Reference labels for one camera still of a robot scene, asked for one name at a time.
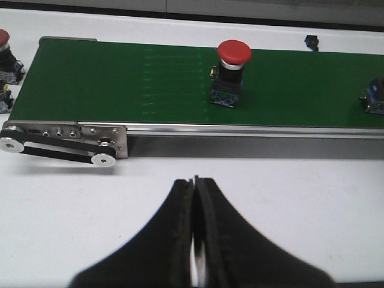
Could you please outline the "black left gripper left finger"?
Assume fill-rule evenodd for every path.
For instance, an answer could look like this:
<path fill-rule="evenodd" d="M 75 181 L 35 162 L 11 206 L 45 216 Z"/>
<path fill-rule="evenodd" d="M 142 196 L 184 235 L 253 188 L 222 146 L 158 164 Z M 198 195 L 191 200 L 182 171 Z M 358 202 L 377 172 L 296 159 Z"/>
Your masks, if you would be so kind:
<path fill-rule="evenodd" d="M 71 287 L 190 287 L 192 181 L 176 180 L 143 229 Z"/>

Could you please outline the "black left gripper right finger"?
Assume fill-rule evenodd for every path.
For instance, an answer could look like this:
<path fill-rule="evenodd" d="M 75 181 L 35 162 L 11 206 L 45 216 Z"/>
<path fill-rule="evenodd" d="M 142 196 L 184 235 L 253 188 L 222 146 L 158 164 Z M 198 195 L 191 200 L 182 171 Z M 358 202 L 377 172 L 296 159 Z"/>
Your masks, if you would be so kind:
<path fill-rule="evenodd" d="M 275 245 L 230 204 L 211 178 L 195 179 L 196 231 L 207 287 L 336 287 L 332 278 Z"/>

